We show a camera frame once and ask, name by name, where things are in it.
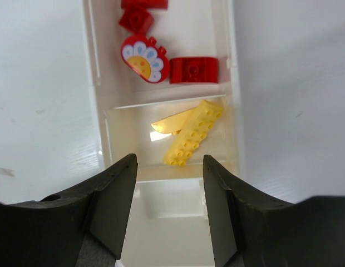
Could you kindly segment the small red square lego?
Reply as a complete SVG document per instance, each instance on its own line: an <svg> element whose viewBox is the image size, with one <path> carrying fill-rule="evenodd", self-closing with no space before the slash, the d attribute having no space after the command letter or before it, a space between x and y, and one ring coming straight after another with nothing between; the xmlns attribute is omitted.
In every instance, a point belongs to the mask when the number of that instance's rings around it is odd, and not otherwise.
<svg viewBox="0 0 345 267"><path fill-rule="evenodd" d="M154 18L146 9L141 9L137 6L129 6L125 9L119 25L127 31L146 35L154 24Z"/></svg>

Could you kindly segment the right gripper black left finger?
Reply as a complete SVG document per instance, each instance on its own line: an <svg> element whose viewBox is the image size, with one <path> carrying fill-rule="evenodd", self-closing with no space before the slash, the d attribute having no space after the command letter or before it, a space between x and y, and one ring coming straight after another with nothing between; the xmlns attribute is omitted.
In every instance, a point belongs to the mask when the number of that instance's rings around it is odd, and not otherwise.
<svg viewBox="0 0 345 267"><path fill-rule="evenodd" d="M137 178L128 154L41 201L0 203L0 266L114 266Z"/></svg>

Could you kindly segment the yellow lego plate piece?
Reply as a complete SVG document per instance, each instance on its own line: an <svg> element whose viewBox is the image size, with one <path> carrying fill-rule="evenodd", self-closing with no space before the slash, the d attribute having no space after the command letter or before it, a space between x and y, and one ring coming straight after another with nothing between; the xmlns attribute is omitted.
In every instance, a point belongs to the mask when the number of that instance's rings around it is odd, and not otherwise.
<svg viewBox="0 0 345 267"><path fill-rule="evenodd" d="M152 128L161 134L177 135L182 130L186 120L192 115L196 108L176 113L151 124Z"/></svg>

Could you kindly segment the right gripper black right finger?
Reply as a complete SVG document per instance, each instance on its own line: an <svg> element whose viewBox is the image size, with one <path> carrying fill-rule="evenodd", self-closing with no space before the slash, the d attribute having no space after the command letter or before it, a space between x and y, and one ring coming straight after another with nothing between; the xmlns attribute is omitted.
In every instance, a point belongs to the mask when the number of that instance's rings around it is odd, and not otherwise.
<svg viewBox="0 0 345 267"><path fill-rule="evenodd" d="M345 266L345 196L292 204L203 159L216 266Z"/></svg>

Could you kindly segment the yellow long lego plate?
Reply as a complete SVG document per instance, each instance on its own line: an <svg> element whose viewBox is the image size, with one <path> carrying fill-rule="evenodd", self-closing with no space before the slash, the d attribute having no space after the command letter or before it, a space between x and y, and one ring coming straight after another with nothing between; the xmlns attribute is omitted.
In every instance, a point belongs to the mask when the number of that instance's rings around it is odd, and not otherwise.
<svg viewBox="0 0 345 267"><path fill-rule="evenodd" d="M223 112L223 106L202 100L193 109L192 114L187 117L180 133L165 153L163 158L164 164L185 166Z"/></svg>

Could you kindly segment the red oval lego piece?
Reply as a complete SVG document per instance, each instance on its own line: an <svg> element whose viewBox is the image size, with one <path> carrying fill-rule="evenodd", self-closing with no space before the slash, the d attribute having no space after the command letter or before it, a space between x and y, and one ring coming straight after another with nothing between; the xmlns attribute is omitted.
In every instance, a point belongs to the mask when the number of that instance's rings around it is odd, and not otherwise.
<svg viewBox="0 0 345 267"><path fill-rule="evenodd" d="M121 45L123 62L145 82L160 83L170 72L165 47L157 46L157 40L141 34L127 37Z"/></svg>

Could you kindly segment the red studded lego brick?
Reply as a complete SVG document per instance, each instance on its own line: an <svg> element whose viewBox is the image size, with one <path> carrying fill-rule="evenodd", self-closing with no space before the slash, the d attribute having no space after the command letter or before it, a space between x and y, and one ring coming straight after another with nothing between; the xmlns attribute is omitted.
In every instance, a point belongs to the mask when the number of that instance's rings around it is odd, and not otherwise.
<svg viewBox="0 0 345 267"><path fill-rule="evenodd" d="M215 57L178 57L169 63L170 84L219 82L219 60Z"/></svg>

